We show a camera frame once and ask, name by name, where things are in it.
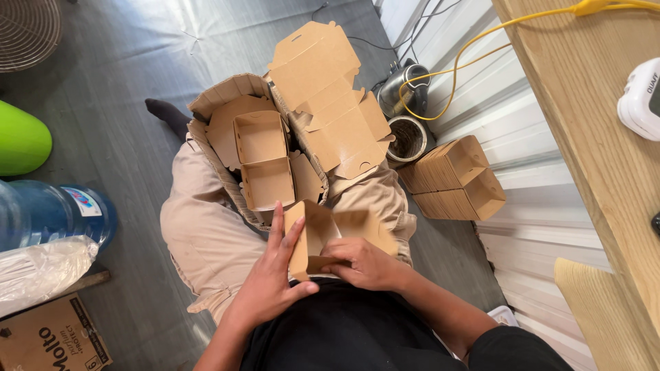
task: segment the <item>bottle label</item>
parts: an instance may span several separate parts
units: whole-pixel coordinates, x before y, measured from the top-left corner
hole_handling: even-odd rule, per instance
[[[78,209],[81,211],[81,215],[84,217],[99,217],[103,215],[101,213],[101,208],[98,206],[96,201],[89,194],[75,188],[61,187],[64,189],[78,205]]]

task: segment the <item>hand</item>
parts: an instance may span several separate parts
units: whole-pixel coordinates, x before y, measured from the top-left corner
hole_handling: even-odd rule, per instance
[[[347,260],[350,267],[342,263],[328,264],[321,268],[355,287],[373,291],[404,290],[405,281],[414,273],[409,265],[387,255],[364,238],[335,238],[330,240],[321,256]]]
[[[305,218],[300,217],[282,238],[284,212],[282,203],[277,201],[266,251],[252,267],[225,316],[254,328],[282,314],[299,299],[319,291],[319,286],[311,281],[295,287],[289,287],[288,283],[288,261],[304,225]]]

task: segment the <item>khaki trousers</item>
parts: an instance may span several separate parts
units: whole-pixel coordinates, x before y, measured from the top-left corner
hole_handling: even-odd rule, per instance
[[[163,239],[181,280],[198,296],[188,312],[206,309],[218,323],[265,251],[266,241],[232,210],[229,195],[195,141],[181,146],[172,175],[170,198],[160,212]],[[408,214],[397,178],[383,162],[378,171],[348,187],[341,180],[333,189],[331,181],[331,194],[336,196],[329,201],[335,210],[375,212],[399,245],[397,259],[412,265],[408,240],[415,231],[416,216]]]

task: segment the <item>metal floor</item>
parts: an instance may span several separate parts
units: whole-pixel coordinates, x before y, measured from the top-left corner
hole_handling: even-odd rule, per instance
[[[158,98],[185,112],[202,90],[243,72],[263,74],[275,44],[310,20],[321,0],[80,0],[61,2],[63,38],[43,63],[0,75],[2,99],[41,119],[53,152],[16,178],[78,183],[105,192],[119,230],[98,257],[112,280],[80,292],[114,364],[106,370],[190,370],[215,326],[188,314],[160,235],[179,143],[145,109]],[[388,46],[370,0],[333,0],[318,12],[347,35]],[[353,42],[362,62],[356,86],[384,78],[392,51]],[[482,309],[504,304],[470,222],[425,220],[411,240],[421,273]]]

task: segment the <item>white plastic device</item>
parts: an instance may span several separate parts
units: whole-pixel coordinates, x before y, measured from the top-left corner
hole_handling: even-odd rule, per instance
[[[660,141],[660,57],[638,65],[616,105],[621,122],[635,133]]]

